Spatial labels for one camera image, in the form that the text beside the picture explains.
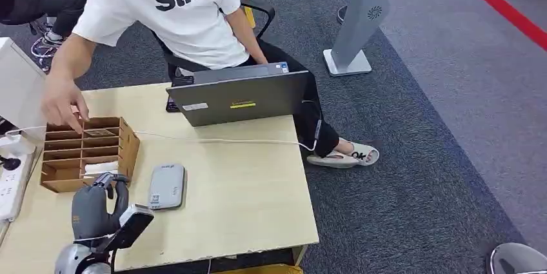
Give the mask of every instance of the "chair armrest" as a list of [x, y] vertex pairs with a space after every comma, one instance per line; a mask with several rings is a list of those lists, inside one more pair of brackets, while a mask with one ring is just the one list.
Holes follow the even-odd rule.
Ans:
[[259, 3], [257, 1], [253, 0], [241, 0], [241, 5], [252, 8], [253, 10], [258, 10], [261, 12], [264, 12], [268, 16], [268, 20], [266, 21], [266, 24], [264, 25], [264, 28], [257, 34], [257, 38], [262, 37], [262, 35], [265, 33], [265, 31], [268, 29], [270, 24], [272, 23], [274, 17], [275, 17], [275, 9], [270, 6], [266, 5], [264, 3]]

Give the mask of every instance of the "red stripe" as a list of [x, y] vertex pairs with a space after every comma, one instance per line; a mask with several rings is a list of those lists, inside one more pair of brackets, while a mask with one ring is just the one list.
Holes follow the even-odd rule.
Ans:
[[505, 0], [485, 0], [496, 11], [509, 20], [522, 33], [536, 42], [544, 50], [547, 50], [547, 33], [536, 26], [526, 16], [522, 15]]

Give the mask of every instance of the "laptop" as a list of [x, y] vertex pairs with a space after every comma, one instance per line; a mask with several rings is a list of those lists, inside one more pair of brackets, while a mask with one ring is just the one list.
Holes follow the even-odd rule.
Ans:
[[297, 112], [308, 73], [287, 63], [200, 71], [166, 91], [193, 127], [246, 121]]

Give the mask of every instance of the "black pants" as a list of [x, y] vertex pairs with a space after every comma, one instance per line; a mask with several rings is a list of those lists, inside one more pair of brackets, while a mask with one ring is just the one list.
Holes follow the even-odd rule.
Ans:
[[57, 17], [53, 33], [68, 37], [84, 11], [86, 0], [14, 0], [13, 10], [3, 19], [11, 23], [27, 23], [47, 14]]
[[[258, 40], [258, 43], [269, 63], [285, 61], [287, 62], [289, 71], [291, 72], [307, 70], [301, 63], [296, 61], [293, 57], [280, 48], [260, 39]], [[254, 64], [256, 64], [256, 62], [252, 57], [250, 57], [249, 60], [241, 66], [251, 66]], [[317, 127], [317, 121], [322, 117], [322, 115], [315, 77], [311, 72], [308, 73], [308, 75], [308, 84], [306, 85], [306, 90], [304, 91], [304, 100], [313, 101], [314, 103], [302, 103], [300, 112], [294, 114], [293, 117], [296, 133], [300, 142], [311, 148], [315, 140], [315, 128]], [[338, 145], [338, 142], [338, 133], [328, 123], [323, 121], [319, 133], [319, 140], [317, 141], [317, 146], [315, 147], [315, 154], [320, 157], [327, 156]]]

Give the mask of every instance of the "man's arm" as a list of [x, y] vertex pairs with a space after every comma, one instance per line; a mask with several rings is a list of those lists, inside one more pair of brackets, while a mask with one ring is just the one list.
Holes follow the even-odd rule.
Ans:
[[235, 37], [245, 46], [247, 52], [255, 59], [259, 64], [268, 63], [268, 60], [262, 53], [257, 39], [247, 20], [245, 12], [238, 8], [234, 13], [226, 15], [226, 20], [232, 27]]
[[95, 46], [94, 42], [72, 34], [58, 49], [52, 70], [46, 78], [42, 100], [42, 111], [48, 122], [58, 126], [68, 124], [76, 132], [82, 133], [78, 119], [72, 113], [72, 105], [78, 108], [84, 120], [88, 120], [89, 109], [74, 79], [89, 70]]

